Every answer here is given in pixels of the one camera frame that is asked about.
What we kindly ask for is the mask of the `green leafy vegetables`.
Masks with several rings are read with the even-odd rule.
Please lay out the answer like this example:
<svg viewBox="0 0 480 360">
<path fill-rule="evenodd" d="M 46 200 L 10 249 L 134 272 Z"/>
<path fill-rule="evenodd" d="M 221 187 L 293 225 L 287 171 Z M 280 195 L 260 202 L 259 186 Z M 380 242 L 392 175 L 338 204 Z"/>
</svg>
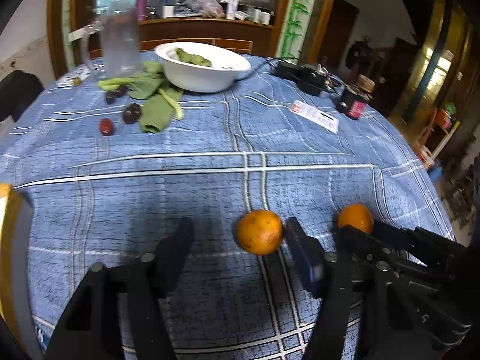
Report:
<svg viewBox="0 0 480 360">
<path fill-rule="evenodd" d="M 132 99 L 130 103 L 137 103 L 142 107 L 142 116 L 134 124 L 139 124 L 143 133 L 160 133 L 168 127 L 172 119 L 184 118 L 181 105 L 183 90 L 167 80 L 162 63 L 147 60 L 142 68 L 131 76 L 105 79 L 98 83 L 98 87 L 105 94 L 119 85 L 128 87 L 124 96 Z"/>
</svg>

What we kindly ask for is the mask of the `white tray with yellow rim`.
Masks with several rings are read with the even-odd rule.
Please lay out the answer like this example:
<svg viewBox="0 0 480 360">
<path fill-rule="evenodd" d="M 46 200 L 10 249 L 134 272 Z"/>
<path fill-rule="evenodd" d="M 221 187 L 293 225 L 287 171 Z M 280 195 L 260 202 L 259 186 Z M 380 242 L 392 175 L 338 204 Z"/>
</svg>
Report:
<svg viewBox="0 0 480 360">
<path fill-rule="evenodd" d="M 22 355 L 41 359 L 29 300 L 32 217 L 28 201 L 12 185 L 1 184 L 1 321 Z"/>
</svg>

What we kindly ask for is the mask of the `dark date by vegetables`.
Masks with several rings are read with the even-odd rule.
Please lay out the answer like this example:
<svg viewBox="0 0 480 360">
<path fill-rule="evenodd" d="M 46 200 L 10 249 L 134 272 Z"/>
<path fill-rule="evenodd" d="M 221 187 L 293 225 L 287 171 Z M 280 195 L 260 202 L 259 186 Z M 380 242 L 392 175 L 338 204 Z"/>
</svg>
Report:
<svg viewBox="0 0 480 360">
<path fill-rule="evenodd" d="M 137 103 L 130 103 L 124 108 L 122 119 L 126 125 L 131 125 L 139 121 L 143 113 L 142 107 Z"/>
</svg>

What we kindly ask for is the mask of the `dark red jar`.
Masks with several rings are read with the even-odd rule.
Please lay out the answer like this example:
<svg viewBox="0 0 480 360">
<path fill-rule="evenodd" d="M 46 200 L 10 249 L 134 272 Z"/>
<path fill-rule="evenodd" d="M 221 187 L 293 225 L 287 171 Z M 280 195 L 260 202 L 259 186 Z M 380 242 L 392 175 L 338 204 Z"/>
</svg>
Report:
<svg viewBox="0 0 480 360">
<path fill-rule="evenodd" d="M 374 87 L 372 80 L 359 75 L 357 82 L 345 85 L 340 99 L 336 102 L 337 111 L 350 119 L 360 119 L 372 99 Z"/>
</svg>

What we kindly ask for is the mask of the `red date by vegetables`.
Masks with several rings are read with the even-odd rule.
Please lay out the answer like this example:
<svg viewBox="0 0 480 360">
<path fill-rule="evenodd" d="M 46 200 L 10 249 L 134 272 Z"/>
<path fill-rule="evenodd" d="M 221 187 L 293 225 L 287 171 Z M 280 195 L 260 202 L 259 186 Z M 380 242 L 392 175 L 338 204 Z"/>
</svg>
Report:
<svg viewBox="0 0 480 360">
<path fill-rule="evenodd" d="M 102 119 L 98 127 L 100 133 L 102 133 L 105 137 L 111 136 L 115 131 L 115 125 L 109 118 Z"/>
</svg>

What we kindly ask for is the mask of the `black leather sofa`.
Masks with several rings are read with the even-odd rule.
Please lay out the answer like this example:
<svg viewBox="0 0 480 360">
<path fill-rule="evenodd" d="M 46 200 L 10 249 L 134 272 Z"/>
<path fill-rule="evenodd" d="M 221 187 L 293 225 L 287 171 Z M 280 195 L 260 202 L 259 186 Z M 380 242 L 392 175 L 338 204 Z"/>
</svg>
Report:
<svg viewBox="0 0 480 360">
<path fill-rule="evenodd" d="M 9 116 L 16 122 L 44 90 L 33 74 L 15 70 L 0 83 L 0 119 Z"/>
</svg>

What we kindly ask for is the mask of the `dark date near pitcher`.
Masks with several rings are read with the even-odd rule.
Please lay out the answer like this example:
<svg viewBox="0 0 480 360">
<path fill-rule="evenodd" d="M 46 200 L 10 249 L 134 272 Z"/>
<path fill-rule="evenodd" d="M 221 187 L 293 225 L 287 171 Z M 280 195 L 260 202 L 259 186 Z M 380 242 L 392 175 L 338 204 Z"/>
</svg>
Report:
<svg viewBox="0 0 480 360">
<path fill-rule="evenodd" d="M 108 105 L 114 103 L 118 98 L 124 96 L 128 91 L 128 87 L 126 85 L 119 85 L 118 87 L 106 91 L 105 94 L 105 101 Z"/>
</svg>

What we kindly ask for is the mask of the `orange tangerine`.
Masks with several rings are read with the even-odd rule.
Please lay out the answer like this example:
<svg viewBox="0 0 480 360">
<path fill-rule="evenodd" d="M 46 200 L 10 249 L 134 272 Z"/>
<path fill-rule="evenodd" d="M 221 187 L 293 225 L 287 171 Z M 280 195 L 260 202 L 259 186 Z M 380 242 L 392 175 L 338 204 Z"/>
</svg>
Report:
<svg viewBox="0 0 480 360">
<path fill-rule="evenodd" d="M 352 226 L 363 233 L 371 234 L 374 230 L 374 217 L 365 205 L 348 205 L 337 215 L 337 227 L 346 226 Z"/>
<path fill-rule="evenodd" d="M 252 211 L 239 220 L 236 238 L 239 246 L 248 253 L 272 254 L 283 242 L 283 223 L 272 211 Z"/>
</svg>

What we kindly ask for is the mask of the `white ceramic bowl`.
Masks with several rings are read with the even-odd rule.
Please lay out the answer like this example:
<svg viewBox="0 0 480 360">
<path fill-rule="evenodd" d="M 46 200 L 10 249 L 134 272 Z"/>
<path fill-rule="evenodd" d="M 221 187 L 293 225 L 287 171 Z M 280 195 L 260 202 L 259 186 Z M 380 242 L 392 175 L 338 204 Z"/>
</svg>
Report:
<svg viewBox="0 0 480 360">
<path fill-rule="evenodd" d="M 158 45 L 154 52 L 172 85 L 200 94 L 222 92 L 251 70 L 244 56 L 206 43 L 169 42 Z"/>
</svg>

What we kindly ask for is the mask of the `purple thermos bottle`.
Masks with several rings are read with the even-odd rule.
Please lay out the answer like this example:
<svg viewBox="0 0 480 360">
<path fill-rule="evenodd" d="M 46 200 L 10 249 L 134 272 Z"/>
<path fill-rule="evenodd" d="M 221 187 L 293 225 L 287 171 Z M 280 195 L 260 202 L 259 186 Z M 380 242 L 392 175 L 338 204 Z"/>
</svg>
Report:
<svg viewBox="0 0 480 360">
<path fill-rule="evenodd" d="M 146 19 L 147 0 L 136 0 L 137 20 L 142 22 Z"/>
</svg>

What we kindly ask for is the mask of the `round white plate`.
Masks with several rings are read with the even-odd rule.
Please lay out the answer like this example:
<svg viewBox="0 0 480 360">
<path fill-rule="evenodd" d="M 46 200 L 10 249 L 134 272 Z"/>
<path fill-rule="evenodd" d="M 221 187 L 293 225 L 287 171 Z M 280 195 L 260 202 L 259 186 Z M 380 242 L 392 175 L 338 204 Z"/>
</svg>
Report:
<svg viewBox="0 0 480 360">
<path fill-rule="evenodd" d="M 71 72 L 66 73 L 60 77 L 55 85 L 58 88 L 68 88 L 72 86 L 79 86 L 91 75 L 91 71 L 85 66 L 79 66 Z"/>
</svg>

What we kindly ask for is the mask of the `clear glass pitcher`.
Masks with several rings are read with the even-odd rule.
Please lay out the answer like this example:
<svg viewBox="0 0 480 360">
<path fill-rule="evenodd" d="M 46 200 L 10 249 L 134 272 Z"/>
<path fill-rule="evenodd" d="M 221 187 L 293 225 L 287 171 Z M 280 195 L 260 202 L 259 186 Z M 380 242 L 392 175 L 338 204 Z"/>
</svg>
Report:
<svg viewBox="0 0 480 360">
<path fill-rule="evenodd" d="M 94 63 L 89 56 L 89 38 L 96 33 L 99 34 L 101 63 Z M 83 27 L 80 53 L 84 65 L 99 80 L 129 77 L 139 71 L 143 62 L 136 8 L 129 2 L 111 2 L 94 22 Z"/>
</svg>

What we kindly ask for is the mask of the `wooden sideboard cabinet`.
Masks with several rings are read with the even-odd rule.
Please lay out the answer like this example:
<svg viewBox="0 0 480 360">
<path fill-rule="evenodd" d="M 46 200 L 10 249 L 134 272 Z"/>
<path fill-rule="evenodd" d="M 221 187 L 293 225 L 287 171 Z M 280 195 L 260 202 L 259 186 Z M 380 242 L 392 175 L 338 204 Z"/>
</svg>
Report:
<svg viewBox="0 0 480 360">
<path fill-rule="evenodd" d="M 271 25 L 198 17 L 143 21 L 139 24 L 139 39 L 142 51 L 169 42 L 192 41 L 239 54 L 270 57 L 275 55 L 278 38 Z"/>
</svg>

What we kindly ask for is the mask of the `blue plaid tablecloth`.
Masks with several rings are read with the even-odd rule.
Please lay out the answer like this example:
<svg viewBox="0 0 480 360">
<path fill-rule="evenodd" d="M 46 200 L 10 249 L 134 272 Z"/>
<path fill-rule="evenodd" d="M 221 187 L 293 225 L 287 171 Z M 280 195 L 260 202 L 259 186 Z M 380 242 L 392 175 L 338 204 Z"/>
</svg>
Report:
<svg viewBox="0 0 480 360">
<path fill-rule="evenodd" d="M 236 223 L 253 210 L 294 216 L 326 250 L 335 215 L 361 203 L 375 219 L 453 238 L 421 161 L 368 108 L 360 119 L 271 74 L 219 94 L 185 94 L 182 120 L 160 133 L 125 124 L 93 80 L 47 88 L 1 140 L 1 181 L 30 200 L 28 287 L 37 339 L 47 347 L 87 269 L 154 250 L 181 217 L 193 244 L 178 286 L 161 302 L 180 359 L 300 359 L 320 303 L 302 289 L 290 252 L 242 250 Z M 289 110 L 295 100 L 334 116 L 337 134 Z M 99 131 L 102 119 L 115 125 Z"/>
</svg>

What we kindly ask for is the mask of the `white paper card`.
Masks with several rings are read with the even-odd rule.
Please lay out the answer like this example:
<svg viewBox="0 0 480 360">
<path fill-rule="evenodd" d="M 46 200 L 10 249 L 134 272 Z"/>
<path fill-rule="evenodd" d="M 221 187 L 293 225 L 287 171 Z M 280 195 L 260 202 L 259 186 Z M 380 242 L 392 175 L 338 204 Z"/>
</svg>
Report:
<svg viewBox="0 0 480 360">
<path fill-rule="evenodd" d="M 295 100 L 289 105 L 289 111 L 325 128 L 331 133 L 338 133 L 338 120 L 334 116 L 328 115 L 314 106 Z"/>
</svg>

